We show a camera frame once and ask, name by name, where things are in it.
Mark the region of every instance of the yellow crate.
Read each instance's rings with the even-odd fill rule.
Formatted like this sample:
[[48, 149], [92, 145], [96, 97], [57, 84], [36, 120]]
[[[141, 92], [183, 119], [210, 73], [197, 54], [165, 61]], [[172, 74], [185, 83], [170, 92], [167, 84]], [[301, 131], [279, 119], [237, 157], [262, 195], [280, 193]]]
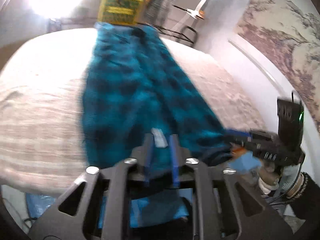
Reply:
[[99, 22], [119, 25], [135, 25], [143, 0], [101, 0]]

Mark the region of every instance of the teal plaid fabric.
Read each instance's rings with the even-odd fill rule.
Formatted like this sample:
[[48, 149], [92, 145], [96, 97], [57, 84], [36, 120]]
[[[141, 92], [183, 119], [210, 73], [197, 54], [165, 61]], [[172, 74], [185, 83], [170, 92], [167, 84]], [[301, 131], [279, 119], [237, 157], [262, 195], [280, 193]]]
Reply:
[[[167, 139], [178, 134], [180, 145], [208, 165], [231, 156], [219, 120], [150, 26], [100, 25], [83, 108], [90, 165], [106, 168], [129, 157], [152, 128]], [[169, 147], [155, 148], [152, 170], [170, 166]]]

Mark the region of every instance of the bed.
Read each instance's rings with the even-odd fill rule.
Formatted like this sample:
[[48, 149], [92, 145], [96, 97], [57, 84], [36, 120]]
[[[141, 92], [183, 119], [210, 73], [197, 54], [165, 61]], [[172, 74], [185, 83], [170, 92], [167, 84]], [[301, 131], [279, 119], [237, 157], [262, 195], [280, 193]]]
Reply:
[[[0, 74], [0, 180], [23, 192], [61, 194], [87, 167], [80, 116], [97, 31], [49, 33], [26, 42]], [[162, 39], [226, 128], [264, 122], [208, 54]]]

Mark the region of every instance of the wall mural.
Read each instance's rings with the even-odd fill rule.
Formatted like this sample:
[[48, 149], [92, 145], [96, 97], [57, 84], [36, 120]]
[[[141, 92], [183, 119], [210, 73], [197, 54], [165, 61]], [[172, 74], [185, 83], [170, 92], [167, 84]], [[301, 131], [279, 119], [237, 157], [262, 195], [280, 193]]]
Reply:
[[236, 33], [284, 74], [320, 131], [319, 16], [304, 14], [290, 0], [251, 0]]

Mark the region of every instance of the white tag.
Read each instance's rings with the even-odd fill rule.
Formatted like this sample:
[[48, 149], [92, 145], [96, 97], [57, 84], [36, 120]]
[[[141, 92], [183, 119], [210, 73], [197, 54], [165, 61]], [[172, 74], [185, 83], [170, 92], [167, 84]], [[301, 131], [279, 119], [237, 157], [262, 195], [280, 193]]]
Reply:
[[167, 140], [160, 129], [152, 128], [151, 133], [155, 137], [155, 145], [157, 148], [166, 148], [168, 146]]

